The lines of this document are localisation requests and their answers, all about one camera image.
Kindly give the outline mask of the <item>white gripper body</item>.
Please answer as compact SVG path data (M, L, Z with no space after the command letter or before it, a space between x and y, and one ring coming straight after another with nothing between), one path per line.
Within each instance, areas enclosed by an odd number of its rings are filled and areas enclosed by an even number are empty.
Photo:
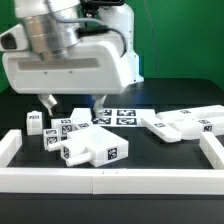
M15 51L3 54L3 66L18 93L120 94L143 80L138 56L122 49L121 37L110 32L82 38L65 60L43 61L33 52Z

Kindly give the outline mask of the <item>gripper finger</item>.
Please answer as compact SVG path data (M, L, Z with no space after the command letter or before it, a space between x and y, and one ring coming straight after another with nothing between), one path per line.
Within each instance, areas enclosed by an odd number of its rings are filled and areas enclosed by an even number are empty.
M104 102L106 100L106 95L97 94L92 96L94 100L93 111L97 118L101 117L104 110Z
M38 99L48 110L50 116L53 115L53 107L57 105L56 99L51 94L39 94Z

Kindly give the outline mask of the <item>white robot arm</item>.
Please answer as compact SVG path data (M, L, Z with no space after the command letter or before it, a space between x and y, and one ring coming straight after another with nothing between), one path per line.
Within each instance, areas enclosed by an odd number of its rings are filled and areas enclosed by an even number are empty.
M144 78L133 49L134 13L125 0L14 0L20 23L0 34L10 86L36 94L88 94L97 117L108 95Z

